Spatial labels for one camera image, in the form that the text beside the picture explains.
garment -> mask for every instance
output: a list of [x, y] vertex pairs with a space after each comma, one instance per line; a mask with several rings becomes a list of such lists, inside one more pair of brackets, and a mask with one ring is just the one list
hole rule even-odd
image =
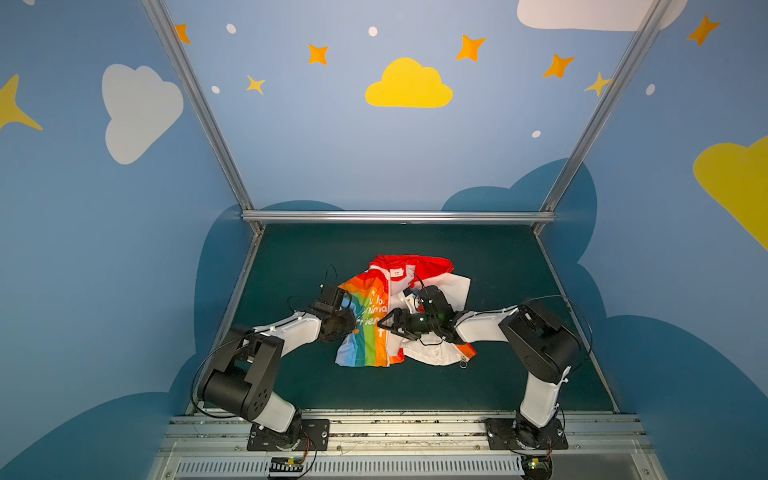
[[469, 278], [454, 275], [450, 260], [418, 255], [379, 255], [369, 269], [340, 285], [350, 292], [357, 329], [342, 342], [336, 353], [341, 366], [390, 366], [406, 356], [430, 365], [449, 365], [468, 361], [475, 355], [471, 345], [440, 342], [434, 333], [422, 342], [403, 339], [380, 329], [376, 324], [393, 308], [405, 308], [402, 291], [435, 285], [445, 294], [454, 310], [464, 309]]

white cloud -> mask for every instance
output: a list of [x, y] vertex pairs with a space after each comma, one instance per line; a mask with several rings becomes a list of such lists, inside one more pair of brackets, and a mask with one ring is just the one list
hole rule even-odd
[[[518, 19], [532, 28], [636, 31], [654, 0], [520, 0]], [[688, 0], [672, 0], [661, 27], [675, 21]]]
[[184, 96], [149, 67], [107, 67], [101, 94], [112, 120], [107, 149], [123, 165], [132, 164], [181, 116]]

yellow cloud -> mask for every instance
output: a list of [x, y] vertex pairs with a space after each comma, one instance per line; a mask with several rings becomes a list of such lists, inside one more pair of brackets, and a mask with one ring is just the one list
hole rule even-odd
[[707, 148], [696, 159], [694, 175], [768, 249], [768, 137], [751, 147], [718, 144]]
[[444, 85], [432, 67], [422, 67], [412, 58], [398, 58], [384, 70], [382, 80], [366, 90], [366, 100], [375, 107], [445, 107], [453, 90]]

star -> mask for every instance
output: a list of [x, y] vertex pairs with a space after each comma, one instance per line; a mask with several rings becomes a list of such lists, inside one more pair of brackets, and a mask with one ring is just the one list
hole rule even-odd
[[464, 45], [462, 46], [462, 50], [458, 53], [458, 57], [456, 57], [456, 60], [461, 60], [462, 58], [469, 58], [471, 60], [477, 61], [478, 60], [478, 48], [480, 48], [480, 45], [482, 45], [482, 42], [485, 41], [484, 38], [480, 38], [479, 40], [472, 40], [470, 37], [463, 35], [464, 37]]
[[548, 77], [550, 75], [557, 75], [558, 77], [563, 78], [563, 74], [565, 73], [565, 67], [567, 67], [568, 64], [574, 60], [574, 58], [576, 57], [560, 58], [557, 55], [555, 55], [552, 58], [552, 66], [549, 68], [549, 70], [547, 70], [544, 76]]
[[312, 56], [310, 56], [310, 63], [322, 63], [323, 65], [328, 65], [326, 63], [326, 52], [328, 51], [328, 47], [316, 47], [314, 45], [310, 45], [310, 51], [312, 52]]
[[699, 28], [694, 30], [694, 33], [690, 34], [690, 37], [688, 37], [687, 40], [695, 40], [699, 46], [701, 46], [701, 44], [704, 43], [704, 40], [707, 39], [707, 35], [709, 35], [715, 28], [719, 26], [719, 23], [710, 22], [710, 19], [708, 19], [705, 15], [704, 20], [702, 20], [701, 24], [699, 25]]
[[250, 75], [248, 75], [248, 80], [250, 80], [250, 85], [248, 85], [246, 90], [258, 90], [260, 94], [264, 95], [264, 92], [261, 91], [261, 84], [266, 80], [255, 81], [250, 77]]
[[18, 87], [18, 75], [8, 80], [3, 88], [0, 88], [0, 129], [11, 122], [18, 122], [28, 127], [42, 130], [18, 105], [16, 105], [16, 88]]
[[600, 93], [602, 93], [602, 91], [603, 91], [603, 87], [605, 85], [607, 85], [610, 81], [611, 81], [610, 78], [607, 79], [607, 80], [603, 80], [602, 73], [598, 73], [598, 80], [595, 83], [593, 83], [592, 86], [590, 86], [589, 88], [585, 89], [584, 91], [594, 90], [594, 91], [596, 91], [598, 93], [598, 97], [599, 97]]
[[176, 27], [176, 33], [179, 34], [179, 40], [191, 45], [192, 42], [190, 41], [190, 38], [187, 37], [187, 24], [183, 23], [181, 25], [175, 25], [175, 27]]

green table surface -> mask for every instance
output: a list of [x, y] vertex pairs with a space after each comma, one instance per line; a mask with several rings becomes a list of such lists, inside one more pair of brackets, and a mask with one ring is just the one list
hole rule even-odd
[[[426, 255], [453, 262], [472, 279], [467, 310], [495, 310], [558, 294], [530, 227], [518, 225], [272, 224], [266, 227], [234, 323], [265, 325], [301, 310], [324, 281], [341, 284], [379, 254]], [[336, 268], [338, 277], [334, 278]], [[547, 307], [570, 328], [561, 299]], [[340, 341], [305, 345], [283, 357], [275, 392], [302, 409], [504, 409], [520, 406], [527, 371], [507, 343], [476, 342], [467, 368], [406, 357], [390, 367], [334, 363]], [[561, 390], [564, 410], [611, 410], [589, 359]]]

